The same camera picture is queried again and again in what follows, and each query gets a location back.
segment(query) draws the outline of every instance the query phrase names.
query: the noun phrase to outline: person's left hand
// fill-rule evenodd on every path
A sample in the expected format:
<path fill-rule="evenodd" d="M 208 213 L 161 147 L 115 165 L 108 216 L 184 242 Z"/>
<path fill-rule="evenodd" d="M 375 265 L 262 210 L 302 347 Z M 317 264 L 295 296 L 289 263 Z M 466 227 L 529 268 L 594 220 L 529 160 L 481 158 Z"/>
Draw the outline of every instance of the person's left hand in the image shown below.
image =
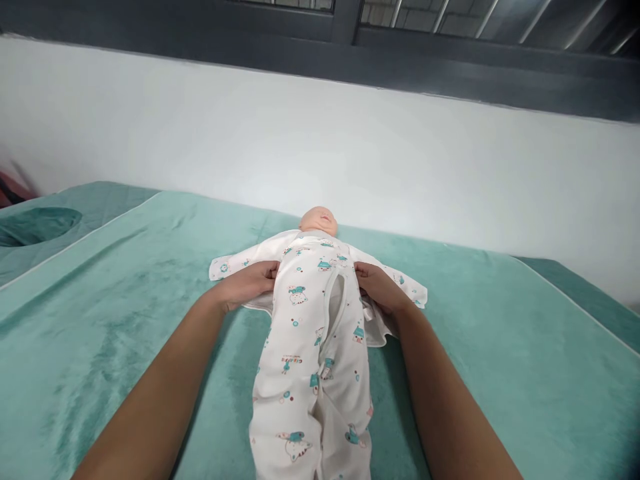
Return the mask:
<path fill-rule="evenodd" d="M 224 313 L 228 313 L 261 293 L 272 291 L 279 267 L 278 261 L 256 262 L 232 273 L 207 294 L 220 302 Z"/>

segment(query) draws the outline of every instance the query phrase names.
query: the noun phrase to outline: dark window frame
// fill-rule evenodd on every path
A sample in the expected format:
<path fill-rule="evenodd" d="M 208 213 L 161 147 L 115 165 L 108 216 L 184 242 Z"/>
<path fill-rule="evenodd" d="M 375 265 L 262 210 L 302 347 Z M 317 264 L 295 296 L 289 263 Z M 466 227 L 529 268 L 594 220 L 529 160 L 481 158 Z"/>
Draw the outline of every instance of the dark window frame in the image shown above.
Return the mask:
<path fill-rule="evenodd" d="M 0 0 L 0 29 L 46 41 L 247 67 L 508 107 L 640 122 L 640 61 L 359 23 L 333 12 L 212 0 Z"/>

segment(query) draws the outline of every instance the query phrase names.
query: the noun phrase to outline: forearm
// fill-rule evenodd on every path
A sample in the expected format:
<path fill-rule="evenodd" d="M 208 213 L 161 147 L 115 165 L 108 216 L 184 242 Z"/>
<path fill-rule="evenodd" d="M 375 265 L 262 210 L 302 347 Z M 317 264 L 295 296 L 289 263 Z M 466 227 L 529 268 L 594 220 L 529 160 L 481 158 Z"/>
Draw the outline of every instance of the forearm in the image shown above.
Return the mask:
<path fill-rule="evenodd" d="M 89 450 L 74 479 L 169 477 L 223 318 L 214 290 L 192 306 Z"/>
<path fill-rule="evenodd" d="M 411 400 L 434 480 L 520 479 L 422 312 L 395 314 Z"/>

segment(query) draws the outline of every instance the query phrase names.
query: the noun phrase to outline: doll head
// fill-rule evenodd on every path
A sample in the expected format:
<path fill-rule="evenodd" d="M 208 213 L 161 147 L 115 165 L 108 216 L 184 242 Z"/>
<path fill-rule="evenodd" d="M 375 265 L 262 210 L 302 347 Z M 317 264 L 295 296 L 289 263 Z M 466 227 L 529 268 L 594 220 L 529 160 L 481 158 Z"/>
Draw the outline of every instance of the doll head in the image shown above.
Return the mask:
<path fill-rule="evenodd" d="M 322 230 L 335 237 L 338 233 L 338 222 L 333 218 L 331 210 L 324 207 L 314 207 L 304 214 L 298 227 L 302 231 Z"/>

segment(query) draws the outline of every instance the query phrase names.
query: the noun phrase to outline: baby doll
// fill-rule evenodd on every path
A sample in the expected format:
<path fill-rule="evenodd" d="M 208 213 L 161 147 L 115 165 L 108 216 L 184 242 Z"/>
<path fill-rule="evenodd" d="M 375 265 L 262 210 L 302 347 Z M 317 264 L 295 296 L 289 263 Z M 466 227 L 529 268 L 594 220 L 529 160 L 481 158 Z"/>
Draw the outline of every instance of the baby doll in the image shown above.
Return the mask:
<path fill-rule="evenodd" d="M 367 346 L 390 333 L 379 308 L 362 299 L 354 262 L 378 265 L 420 308 L 427 289 L 336 239 L 330 210 L 306 212 L 299 230 L 214 259 L 219 280 L 262 260 L 278 260 L 272 293 L 245 304 L 271 314 L 253 386 L 249 426 L 258 478 L 370 478 L 373 415 Z"/>

